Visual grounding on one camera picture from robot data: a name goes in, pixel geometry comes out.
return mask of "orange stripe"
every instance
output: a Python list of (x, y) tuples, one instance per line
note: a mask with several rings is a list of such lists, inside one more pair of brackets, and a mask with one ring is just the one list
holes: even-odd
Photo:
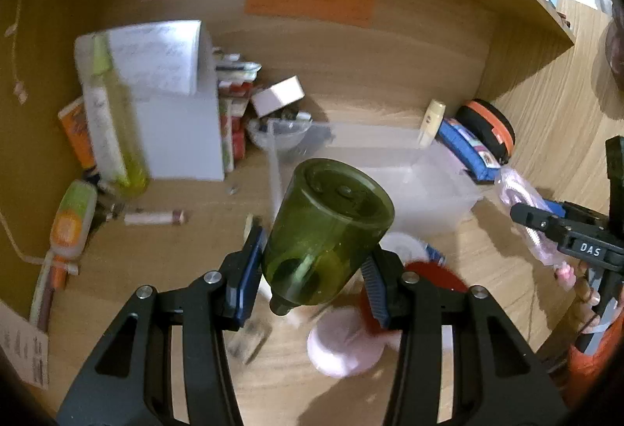
[(492, 134), (494, 134), (500, 144), (505, 144), (507, 153), (509, 154), (509, 156), (511, 156), (512, 152), (514, 151), (514, 140), (507, 130), (507, 127), (505, 127), (503, 123), (496, 117), (496, 115), (494, 115), (488, 108), (482, 106), (478, 102), (471, 100), (465, 105), (476, 113), (480, 114), (484, 119), (486, 119), (486, 122), (492, 125)]

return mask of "small white box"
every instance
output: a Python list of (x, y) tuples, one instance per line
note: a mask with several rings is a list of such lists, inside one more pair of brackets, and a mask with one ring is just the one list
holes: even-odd
[(252, 104), (258, 118), (267, 116), (269, 113), (282, 109), (304, 96), (303, 89), (297, 76), (288, 78), (273, 85), (262, 92), (252, 96)]

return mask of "yellow transparent bottle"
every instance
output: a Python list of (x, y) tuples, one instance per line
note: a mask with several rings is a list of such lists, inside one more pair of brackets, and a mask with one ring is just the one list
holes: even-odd
[(94, 155), (102, 179), (126, 198), (142, 194), (149, 174), (138, 144), (130, 90), (113, 65), (106, 34), (93, 37), (93, 71), (87, 111)]

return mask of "orange sticky note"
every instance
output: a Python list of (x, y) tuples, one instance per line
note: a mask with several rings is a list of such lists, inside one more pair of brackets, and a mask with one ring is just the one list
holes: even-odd
[(246, 0), (247, 14), (306, 17), (369, 27), (375, 0)]

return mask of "plastic container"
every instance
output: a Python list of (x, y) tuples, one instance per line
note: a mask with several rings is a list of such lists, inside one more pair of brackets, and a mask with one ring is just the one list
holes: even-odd
[(360, 170), (325, 158), (301, 162), (264, 250), (273, 313), (332, 300), (393, 219), (388, 194)]
[[(293, 125), (302, 125), (302, 130), (303, 125), (309, 127), (303, 139), (288, 150), (276, 147), (275, 136), (292, 132)], [(344, 162), (379, 183), (394, 205), (394, 223), (389, 231), (424, 241), (433, 234), (455, 230), (482, 197), (468, 175), (457, 170), (443, 145), (434, 141), (419, 149), (419, 130), (269, 120), (268, 134), (274, 216), (294, 169), (313, 157)]]

